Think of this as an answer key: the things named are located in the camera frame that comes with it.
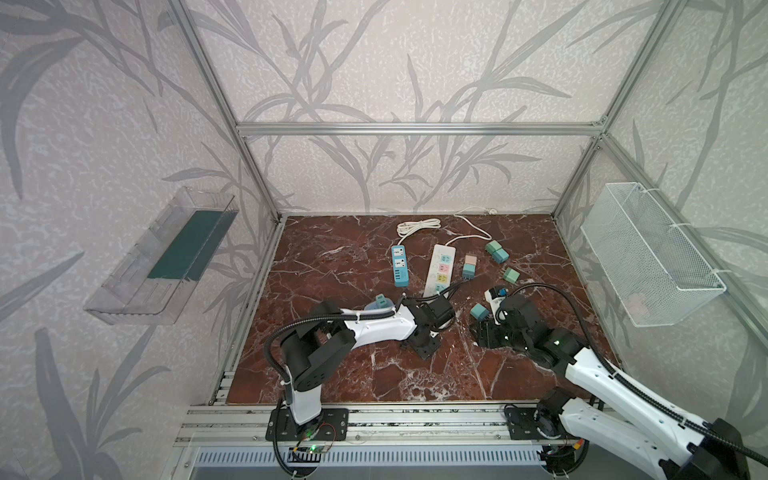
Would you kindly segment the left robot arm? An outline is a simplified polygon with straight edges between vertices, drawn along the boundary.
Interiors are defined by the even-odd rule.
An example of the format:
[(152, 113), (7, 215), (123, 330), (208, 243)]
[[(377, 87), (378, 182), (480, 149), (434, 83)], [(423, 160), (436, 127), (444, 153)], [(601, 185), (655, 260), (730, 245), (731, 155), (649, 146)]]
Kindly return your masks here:
[(272, 332), (263, 343), (263, 356), (279, 375), (291, 419), (304, 426), (320, 418), (322, 385), (353, 350), (397, 341), (426, 360), (455, 320), (456, 312), (443, 294), (404, 296), (391, 306), (368, 310), (323, 302), (308, 316)]

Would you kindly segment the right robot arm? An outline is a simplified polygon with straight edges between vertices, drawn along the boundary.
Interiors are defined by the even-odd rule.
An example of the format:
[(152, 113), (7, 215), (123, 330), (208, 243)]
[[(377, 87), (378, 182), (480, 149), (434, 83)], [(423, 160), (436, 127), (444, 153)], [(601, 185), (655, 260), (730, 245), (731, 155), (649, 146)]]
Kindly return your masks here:
[(750, 461), (766, 464), (733, 425), (673, 405), (602, 357), (587, 332), (548, 326), (519, 292), (491, 289), (486, 299), (471, 310), (478, 346), (510, 348), (597, 400), (591, 404), (557, 387), (532, 413), (506, 406), (511, 428), (598, 445), (655, 479), (747, 479)]

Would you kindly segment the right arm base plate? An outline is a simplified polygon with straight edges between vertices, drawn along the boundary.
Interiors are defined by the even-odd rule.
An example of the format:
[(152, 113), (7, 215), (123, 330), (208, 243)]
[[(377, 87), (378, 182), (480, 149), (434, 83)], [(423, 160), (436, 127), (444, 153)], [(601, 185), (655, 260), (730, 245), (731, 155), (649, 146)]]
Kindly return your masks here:
[(561, 436), (553, 419), (535, 406), (507, 404), (503, 414), (512, 440), (556, 440)]

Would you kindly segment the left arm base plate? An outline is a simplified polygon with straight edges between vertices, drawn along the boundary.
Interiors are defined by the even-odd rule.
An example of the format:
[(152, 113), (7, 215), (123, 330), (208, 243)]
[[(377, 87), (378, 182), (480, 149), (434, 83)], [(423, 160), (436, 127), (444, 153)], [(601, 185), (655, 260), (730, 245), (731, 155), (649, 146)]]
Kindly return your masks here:
[(305, 424), (296, 423), (289, 409), (274, 409), (267, 423), (267, 441), (343, 441), (346, 439), (350, 411), (324, 408), (318, 417)]

